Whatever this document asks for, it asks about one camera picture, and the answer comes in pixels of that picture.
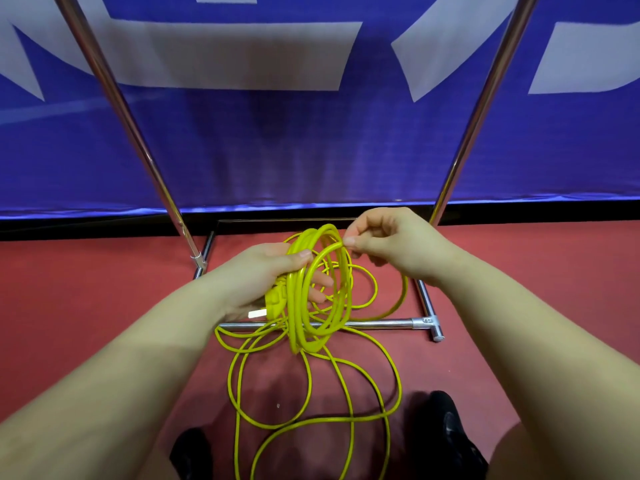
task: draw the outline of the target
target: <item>black floor edge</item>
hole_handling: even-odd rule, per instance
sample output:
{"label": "black floor edge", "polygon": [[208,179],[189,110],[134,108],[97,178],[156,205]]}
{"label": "black floor edge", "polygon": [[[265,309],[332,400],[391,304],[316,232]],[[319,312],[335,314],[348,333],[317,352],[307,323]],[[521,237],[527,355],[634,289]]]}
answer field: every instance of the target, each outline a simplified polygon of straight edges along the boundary
{"label": "black floor edge", "polygon": [[[220,222],[217,233],[289,232],[316,223],[331,222],[346,227],[367,207],[332,209],[264,210],[252,212],[208,212],[185,214],[194,235],[207,235]],[[431,206],[412,207],[428,217]],[[452,203],[447,206],[441,225],[505,224],[534,222],[581,222],[640,220],[640,200]],[[143,217],[100,217],[92,219],[14,219],[0,220],[0,241],[45,239],[90,239],[102,237],[143,237],[176,235],[167,215]]]}

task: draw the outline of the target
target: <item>shoe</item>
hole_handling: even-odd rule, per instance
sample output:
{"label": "shoe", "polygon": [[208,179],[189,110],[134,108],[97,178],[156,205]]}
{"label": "shoe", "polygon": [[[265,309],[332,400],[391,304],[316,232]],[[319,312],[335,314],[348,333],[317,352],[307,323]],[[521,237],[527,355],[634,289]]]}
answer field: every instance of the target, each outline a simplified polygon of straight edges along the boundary
{"label": "shoe", "polygon": [[484,480],[488,464],[465,434],[446,392],[415,394],[407,421],[406,443],[418,478]]}
{"label": "shoe", "polygon": [[213,456],[211,445],[201,428],[183,432],[173,444],[169,460],[180,480],[211,480]]}

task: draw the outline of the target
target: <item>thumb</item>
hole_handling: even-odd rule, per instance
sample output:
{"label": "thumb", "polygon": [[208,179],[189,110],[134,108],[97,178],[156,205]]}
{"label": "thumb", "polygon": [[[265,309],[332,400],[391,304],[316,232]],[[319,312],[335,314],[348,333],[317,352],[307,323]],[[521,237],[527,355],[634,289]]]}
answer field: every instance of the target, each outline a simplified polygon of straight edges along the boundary
{"label": "thumb", "polygon": [[304,249],[299,253],[285,254],[273,258],[273,270],[277,275],[297,271],[311,262],[313,254],[310,249]]}
{"label": "thumb", "polygon": [[372,237],[365,233],[355,237],[347,237],[343,243],[346,248],[354,250],[359,254],[368,254],[369,256],[386,259],[388,254],[388,239],[388,237]]}

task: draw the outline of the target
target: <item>right hand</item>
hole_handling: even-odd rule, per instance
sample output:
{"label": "right hand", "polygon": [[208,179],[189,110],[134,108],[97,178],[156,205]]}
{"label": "right hand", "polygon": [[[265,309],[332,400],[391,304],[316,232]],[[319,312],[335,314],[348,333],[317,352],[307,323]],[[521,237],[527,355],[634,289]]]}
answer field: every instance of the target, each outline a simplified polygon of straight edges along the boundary
{"label": "right hand", "polygon": [[405,276],[441,286],[463,251],[406,207],[379,207],[364,212],[342,238],[355,258],[390,263]]}

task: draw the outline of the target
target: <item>left hand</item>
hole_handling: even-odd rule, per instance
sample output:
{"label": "left hand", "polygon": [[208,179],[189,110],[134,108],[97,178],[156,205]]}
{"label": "left hand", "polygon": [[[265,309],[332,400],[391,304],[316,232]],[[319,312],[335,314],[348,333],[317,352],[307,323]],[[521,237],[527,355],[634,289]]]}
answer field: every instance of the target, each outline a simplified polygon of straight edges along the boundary
{"label": "left hand", "polygon": [[[215,287],[215,293],[223,302],[225,316],[242,316],[243,309],[267,293],[279,275],[297,271],[313,261],[311,250],[287,254],[288,250],[286,242],[252,246],[197,281]],[[333,286],[331,277],[320,271],[314,273],[313,283]],[[326,297],[319,290],[310,288],[309,300],[323,303]]]}

